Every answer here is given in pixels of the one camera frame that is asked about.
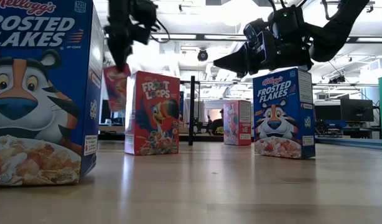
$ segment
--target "toucan cartoon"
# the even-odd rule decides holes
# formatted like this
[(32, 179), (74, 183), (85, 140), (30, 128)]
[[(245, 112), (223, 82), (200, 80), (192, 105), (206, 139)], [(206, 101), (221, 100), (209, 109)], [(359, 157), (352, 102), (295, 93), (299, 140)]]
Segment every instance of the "toucan cartoon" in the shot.
[[(144, 105), (144, 97), (141, 99), (141, 109), (136, 111), (136, 124), (141, 128), (147, 130), (148, 133), (157, 131), (162, 133), (162, 125), (166, 118), (179, 118), (179, 104), (173, 99), (162, 101), (154, 106), (148, 106), (152, 121), (150, 121), (149, 113)], [(173, 136), (173, 128), (168, 130), (169, 137)]]

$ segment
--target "tiger cartoon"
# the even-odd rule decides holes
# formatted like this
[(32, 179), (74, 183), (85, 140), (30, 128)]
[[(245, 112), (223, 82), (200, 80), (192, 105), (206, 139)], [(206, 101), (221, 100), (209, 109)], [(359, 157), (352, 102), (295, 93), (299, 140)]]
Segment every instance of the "tiger cartoon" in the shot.
[(298, 132), (297, 121), (285, 114), (284, 106), (286, 103), (286, 99), (283, 98), (279, 104), (262, 104), (265, 111), (263, 117), (256, 122), (254, 127), (257, 136), (254, 141), (274, 136), (291, 139), (294, 142), (300, 143), (296, 139)]
[(48, 69), (60, 64), (55, 50), (39, 60), (0, 56), (0, 136), (44, 140), (81, 153), (70, 140), (79, 109), (49, 80)]

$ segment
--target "ceiling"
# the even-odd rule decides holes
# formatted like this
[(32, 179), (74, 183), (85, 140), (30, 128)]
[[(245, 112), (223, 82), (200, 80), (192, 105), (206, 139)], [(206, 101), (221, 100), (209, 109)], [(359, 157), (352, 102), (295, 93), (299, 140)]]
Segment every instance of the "ceiling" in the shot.
[[(270, 7), (259, 7), (253, 0), (221, 0), (226, 3), (212, 6), (213, 0), (159, 0), (157, 17), (171, 34), (242, 34), (246, 23), (262, 17), (266, 20)], [(300, 0), (290, 0), (297, 4)], [(107, 0), (94, 0), (102, 26), (107, 25)], [(323, 26), (325, 20), (324, 7), (319, 0), (308, 0), (304, 7), (305, 21), (317, 26)], [(329, 5), (329, 14), (336, 11), (336, 6)], [(376, 0), (371, 13), (363, 11), (357, 19), (351, 35), (382, 36), (382, 0)], [(135, 44), (134, 55), (129, 63), (135, 69), (173, 75), (182, 80), (189, 80), (192, 75), (198, 80), (233, 81), (237, 80), (232, 72), (213, 67), (212, 61), (234, 52), (243, 44), (231, 41), (198, 41), (175, 40), (167, 44), (150, 42), (148, 46)], [(199, 62), (199, 49), (206, 49), (208, 60)], [(349, 80), (360, 76), (362, 66), (382, 58), (382, 44), (346, 44), (330, 63), (316, 63), (311, 69), (313, 82), (327, 83), (330, 77), (337, 74), (337, 70), (344, 72)], [(265, 75), (268, 71), (261, 71), (252, 77)], [(200, 95), (226, 96), (233, 93), (246, 97), (250, 95), (246, 85), (204, 86)]]

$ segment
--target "kellogg's logo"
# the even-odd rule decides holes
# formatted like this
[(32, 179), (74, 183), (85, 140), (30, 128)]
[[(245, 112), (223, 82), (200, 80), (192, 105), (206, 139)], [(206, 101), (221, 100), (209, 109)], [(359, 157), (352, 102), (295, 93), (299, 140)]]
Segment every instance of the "kellogg's logo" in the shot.
[(52, 2), (42, 4), (39, 2), (32, 2), (31, 0), (0, 0), (1, 9), (6, 9), (8, 7), (26, 10), (28, 15), (41, 16), (45, 12), (54, 12), (56, 5)]
[(263, 82), (261, 84), (264, 86), (266, 86), (268, 84), (276, 85), (276, 84), (282, 82), (282, 79), (283, 79), (283, 77), (278, 77), (278, 78), (270, 77), (270, 78), (266, 78), (265, 80), (263, 80)]

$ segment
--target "blue cereal box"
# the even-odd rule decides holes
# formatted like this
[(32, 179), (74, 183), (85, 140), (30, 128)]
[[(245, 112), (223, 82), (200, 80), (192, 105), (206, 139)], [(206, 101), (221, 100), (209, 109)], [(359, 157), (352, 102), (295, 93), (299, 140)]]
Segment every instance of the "blue cereal box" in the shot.
[(315, 156), (311, 74), (296, 68), (253, 79), (254, 152)]
[(91, 0), (0, 0), (0, 185), (94, 168), (103, 39)]

